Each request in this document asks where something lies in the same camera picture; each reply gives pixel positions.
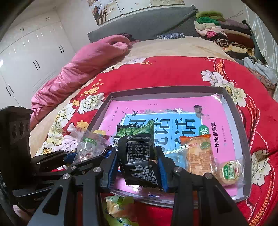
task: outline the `beige bed sheet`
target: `beige bed sheet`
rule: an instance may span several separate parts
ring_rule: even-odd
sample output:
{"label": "beige bed sheet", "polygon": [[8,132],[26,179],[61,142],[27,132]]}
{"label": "beige bed sheet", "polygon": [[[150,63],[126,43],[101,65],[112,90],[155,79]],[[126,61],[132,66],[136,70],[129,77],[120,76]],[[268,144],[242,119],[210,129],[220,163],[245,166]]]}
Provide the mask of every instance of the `beige bed sheet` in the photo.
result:
{"label": "beige bed sheet", "polygon": [[[220,46],[212,41],[196,37],[185,37],[181,39],[168,40],[147,40],[135,43],[128,55],[120,62],[127,62],[135,58],[154,57],[154,56],[185,56],[185,57],[217,57],[234,61],[228,56]],[[53,124],[57,113],[66,106],[70,100],[85,86],[90,84],[94,79],[88,81],[80,89],[70,95],[63,103],[50,112],[32,131],[29,138],[30,152],[33,157],[37,150],[42,146],[48,131]]]}

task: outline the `green label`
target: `green label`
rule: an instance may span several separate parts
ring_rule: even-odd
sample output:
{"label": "green label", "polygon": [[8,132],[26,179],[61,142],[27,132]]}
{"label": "green label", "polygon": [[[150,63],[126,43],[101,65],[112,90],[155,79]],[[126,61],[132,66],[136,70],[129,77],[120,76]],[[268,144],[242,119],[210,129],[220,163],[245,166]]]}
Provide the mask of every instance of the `green label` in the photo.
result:
{"label": "green label", "polygon": [[92,143],[93,145],[97,145],[97,142],[95,141],[95,140],[93,140],[93,139],[90,139],[90,138],[87,138],[87,137],[84,137],[83,138],[83,141],[87,141],[87,142],[90,142],[90,143]]}
{"label": "green label", "polygon": [[205,135],[205,134],[209,134],[209,128],[205,125],[201,125],[199,127],[199,135]]}
{"label": "green label", "polygon": [[202,144],[201,144],[201,149],[207,149],[211,147],[210,143],[209,142],[206,142],[204,141]]}
{"label": "green label", "polygon": [[224,167],[224,177],[227,180],[234,180],[235,179],[235,168],[234,163],[227,163]]}

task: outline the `black door handle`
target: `black door handle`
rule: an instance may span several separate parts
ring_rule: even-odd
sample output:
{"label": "black door handle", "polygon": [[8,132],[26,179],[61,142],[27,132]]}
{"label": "black door handle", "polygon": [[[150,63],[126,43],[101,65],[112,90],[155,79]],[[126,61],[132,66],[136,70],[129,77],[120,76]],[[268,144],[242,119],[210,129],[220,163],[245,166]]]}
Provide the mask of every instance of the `black door handle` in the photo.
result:
{"label": "black door handle", "polygon": [[[6,87],[6,90],[8,91],[8,88]],[[8,93],[10,94],[10,92],[8,91]],[[12,96],[11,94],[10,94],[10,96]]]}
{"label": "black door handle", "polygon": [[[37,62],[37,61],[36,61]],[[39,66],[39,63],[37,62],[37,64],[38,64],[38,66]],[[41,68],[40,66],[39,66],[39,68]]]}
{"label": "black door handle", "polygon": [[[8,85],[9,87],[10,87],[10,85]],[[12,90],[12,88],[10,87],[10,89],[11,89],[11,91],[12,91],[12,93],[14,93],[14,91]]]}
{"label": "black door handle", "polygon": [[36,65],[34,62],[33,62],[33,64],[35,65],[36,69],[38,69],[38,68],[37,68],[37,65]]}

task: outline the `bed headboard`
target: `bed headboard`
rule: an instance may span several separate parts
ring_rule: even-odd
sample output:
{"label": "bed headboard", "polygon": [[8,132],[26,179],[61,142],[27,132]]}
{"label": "bed headboard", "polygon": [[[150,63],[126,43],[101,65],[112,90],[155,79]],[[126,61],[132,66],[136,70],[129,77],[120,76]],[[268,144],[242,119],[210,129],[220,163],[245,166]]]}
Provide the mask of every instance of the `bed headboard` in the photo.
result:
{"label": "bed headboard", "polygon": [[185,36],[199,37],[194,20],[198,10],[191,7],[151,9],[122,17],[88,33],[90,42],[119,33],[128,33],[140,41],[156,39],[157,35],[182,32]]}

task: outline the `black snack package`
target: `black snack package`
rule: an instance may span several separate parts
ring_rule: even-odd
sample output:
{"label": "black snack package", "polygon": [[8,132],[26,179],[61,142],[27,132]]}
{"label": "black snack package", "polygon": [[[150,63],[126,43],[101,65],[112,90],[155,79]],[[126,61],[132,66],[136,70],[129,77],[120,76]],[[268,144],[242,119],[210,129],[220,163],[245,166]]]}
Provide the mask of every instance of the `black snack package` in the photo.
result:
{"label": "black snack package", "polygon": [[117,126],[114,145],[127,185],[161,187],[154,152],[154,120],[142,126]]}

